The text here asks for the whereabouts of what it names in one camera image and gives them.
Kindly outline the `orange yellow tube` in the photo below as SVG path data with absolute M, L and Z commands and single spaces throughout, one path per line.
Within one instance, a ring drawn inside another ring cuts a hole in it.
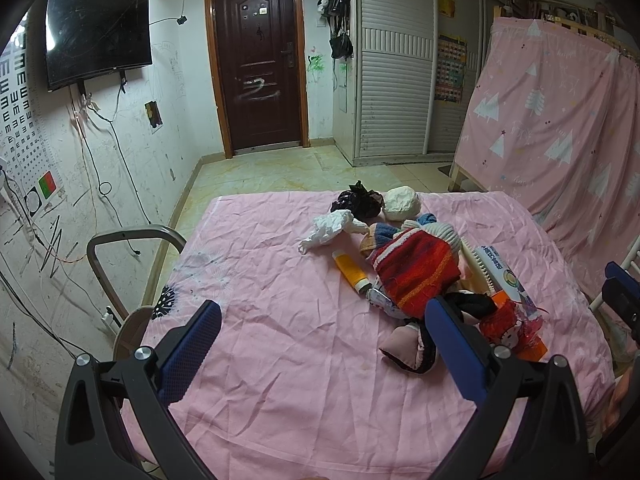
M 355 259 L 341 250 L 332 252 L 332 258 L 337 269 L 341 271 L 341 274 L 354 291 L 361 296 L 365 295 L 371 288 L 371 282 L 368 274 L 360 268 Z

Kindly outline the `black wall television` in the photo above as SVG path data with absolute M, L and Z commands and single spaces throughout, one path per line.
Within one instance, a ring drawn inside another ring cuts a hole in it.
M 47 0 L 51 91 L 152 63 L 149 0 Z

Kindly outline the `red striped knit hat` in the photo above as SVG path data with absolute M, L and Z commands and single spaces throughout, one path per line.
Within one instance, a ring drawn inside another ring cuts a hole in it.
M 418 228 L 399 233 L 369 260 L 386 295 L 409 318 L 423 318 L 428 302 L 461 276 L 451 246 Z

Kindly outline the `eye chart poster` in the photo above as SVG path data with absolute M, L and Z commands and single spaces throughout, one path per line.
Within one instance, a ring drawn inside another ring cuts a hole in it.
M 33 219 L 56 206 L 63 185 L 44 131 L 29 47 L 23 18 L 1 53 L 1 171 Z

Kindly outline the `orange handled scrub brush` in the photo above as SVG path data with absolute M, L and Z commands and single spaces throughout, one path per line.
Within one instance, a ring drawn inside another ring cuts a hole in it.
M 472 270 L 474 282 L 480 286 L 482 292 L 488 295 L 494 294 L 496 290 L 486 266 L 464 238 L 461 240 L 461 250 L 466 264 Z

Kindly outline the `pink black plush item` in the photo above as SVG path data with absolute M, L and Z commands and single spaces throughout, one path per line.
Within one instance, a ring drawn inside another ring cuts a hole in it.
M 498 311 L 491 296 L 485 294 L 446 292 L 442 300 L 466 325 L 477 325 Z M 378 350 L 390 362 L 413 374 L 428 373 L 438 358 L 436 344 L 423 318 L 410 318 L 405 325 L 396 327 Z

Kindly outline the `black hanging bags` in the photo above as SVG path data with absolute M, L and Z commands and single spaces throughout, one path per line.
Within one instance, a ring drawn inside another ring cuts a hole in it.
M 318 12 L 330 28 L 330 48 L 334 60 L 349 60 L 354 55 L 354 46 L 349 37 L 351 3 L 352 0 L 318 1 Z

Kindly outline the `printed foil wrapper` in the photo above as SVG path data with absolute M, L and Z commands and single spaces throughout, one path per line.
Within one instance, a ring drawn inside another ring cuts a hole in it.
M 389 318 L 394 318 L 399 321 L 408 320 L 408 315 L 406 315 L 403 310 L 399 309 L 393 300 L 391 300 L 390 297 L 382 291 L 382 289 L 371 286 L 366 292 L 366 297 L 373 307 L 381 310 Z

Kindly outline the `pink tree-print curtain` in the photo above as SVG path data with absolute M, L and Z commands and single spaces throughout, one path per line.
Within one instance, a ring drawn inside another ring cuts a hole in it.
M 456 165 L 517 200 L 596 296 L 639 236 L 639 69 L 541 20 L 497 18 Z

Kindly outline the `white crumpled tissue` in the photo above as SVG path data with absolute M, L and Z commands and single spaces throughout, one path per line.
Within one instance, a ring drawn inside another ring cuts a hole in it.
M 306 254 L 311 249 L 330 244 L 342 233 L 366 234 L 367 223 L 355 218 L 348 209 L 337 209 L 314 218 L 312 227 L 306 237 L 298 243 L 298 251 Z

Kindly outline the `purple white milk powder box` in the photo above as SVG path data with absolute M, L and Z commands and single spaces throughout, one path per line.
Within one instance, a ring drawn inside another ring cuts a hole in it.
M 473 249 L 473 254 L 487 272 L 488 280 L 497 292 L 502 290 L 512 301 L 520 304 L 529 320 L 541 320 L 536 304 L 494 246 L 478 246 Z

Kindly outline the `white slatted wardrobe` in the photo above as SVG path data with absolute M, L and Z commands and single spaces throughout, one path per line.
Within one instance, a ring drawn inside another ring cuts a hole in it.
M 352 0 L 354 55 L 334 64 L 334 140 L 354 166 L 447 160 L 504 0 Z M 435 100 L 440 34 L 466 42 L 461 103 Z

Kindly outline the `white crumpled paper ball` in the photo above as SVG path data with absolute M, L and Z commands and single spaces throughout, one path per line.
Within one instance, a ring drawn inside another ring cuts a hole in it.
M 421 210 L 418 193 L 408 185 L 392 188 L 383 195 L 383 214 L 387 221 L 403 222 L 414 219 Z

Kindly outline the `blue knit sock ball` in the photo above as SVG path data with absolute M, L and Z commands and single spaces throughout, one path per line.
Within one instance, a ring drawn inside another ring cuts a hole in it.
M 437 218 L 434 214 L 427 212 L 426 214 L 421 214 L 418 218 L 416 218 L 416 222 L 420 224 L 420 226 L 426 226 L 427 224 L 435 223 Z

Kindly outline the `red plastic wrapper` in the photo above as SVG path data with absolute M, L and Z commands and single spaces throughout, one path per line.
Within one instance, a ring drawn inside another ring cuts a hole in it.
M 519 359 L 538 362 L 548 352 L 540 336 L 544 309 L 538 309 L 530 300 L 512 300 L 504 292 L 491 296 L 497 310 L 480 320 L 480 332 L 493 346 L 511 350 Z

